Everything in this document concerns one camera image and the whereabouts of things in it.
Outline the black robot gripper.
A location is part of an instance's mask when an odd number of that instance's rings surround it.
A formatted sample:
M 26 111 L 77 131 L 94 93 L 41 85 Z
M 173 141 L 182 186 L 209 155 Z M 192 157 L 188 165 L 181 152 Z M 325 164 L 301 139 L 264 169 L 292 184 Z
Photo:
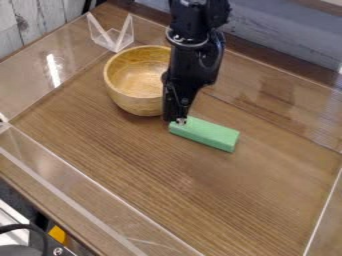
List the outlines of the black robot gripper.
M 210 30 L 204 40 L 181 38 L 165 30 L 170 44 L 168 68 L 162 81 L 162 120 L 184 123 L 197 92 L 214 84 L 221 65 L 225 40 L 222 33 Z

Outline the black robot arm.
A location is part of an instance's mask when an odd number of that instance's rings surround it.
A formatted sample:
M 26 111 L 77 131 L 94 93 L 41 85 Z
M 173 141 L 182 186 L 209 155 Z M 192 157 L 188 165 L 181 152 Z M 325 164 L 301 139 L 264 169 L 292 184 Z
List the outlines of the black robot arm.
M 161 75 L 162 120 L 184 124 L 196 94 L 216 82 L 225 39 L 218 28 L 228 22 L 228 0 L 168 0 L 170 45 Z

